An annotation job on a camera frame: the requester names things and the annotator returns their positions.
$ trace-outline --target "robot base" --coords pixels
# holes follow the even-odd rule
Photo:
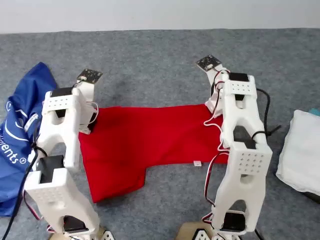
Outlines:
[[[62,233],[53,233],[49,240],[82,240],[81,237],[74,236],[73,238],[70,236],[65,236]],[[97,234],[98,240],[115,240],[114,236],[112,235],[111,231],[107,231],[105,228],[100,227],[99,232]]]
[[[217,235],[210,224],[202,221],[185,222],[174,240],[239,240],[238,236]]]

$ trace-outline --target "teal object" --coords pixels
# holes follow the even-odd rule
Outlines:
[[[311,108],[311,109],[309,110],[309,113],[314,114],[314,115],[320,117],[320,111],[319,111],[318,109],[316,109],[316,108]]]

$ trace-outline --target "blue cloth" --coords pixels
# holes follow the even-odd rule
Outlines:
[[[0,216],[11,216],[20,183],[28,167],[33,133],[41,117],[45,94],[57,87],[42,62],[19,82],[5,104],[7,116],[0,124]]]
[[[314,115],[320,117],[320,111],[319,111],[318,109],[316,109],[316,108],[311,108],[311,109],[309,110],[309,113],[314,114]]]

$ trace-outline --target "clothing tag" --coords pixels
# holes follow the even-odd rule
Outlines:
[[[31,124],[32,124],[36,119],[38,119],[38,117],[39,117],[38,114],[35,113],[35,114],[33,114],[33,115],[29,118],[29,120],[26,122],[26,124],[24,125],[24,128],[23,128],[25,132],[27,132],[27,131],[29,130]]]
[[[195,167],[201,167],[202,166],[201,161],[193,161],[193,165]]]

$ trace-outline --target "white wall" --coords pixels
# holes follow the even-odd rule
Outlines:
[[[320,28],[320,0],[0,0],[0,33]]]

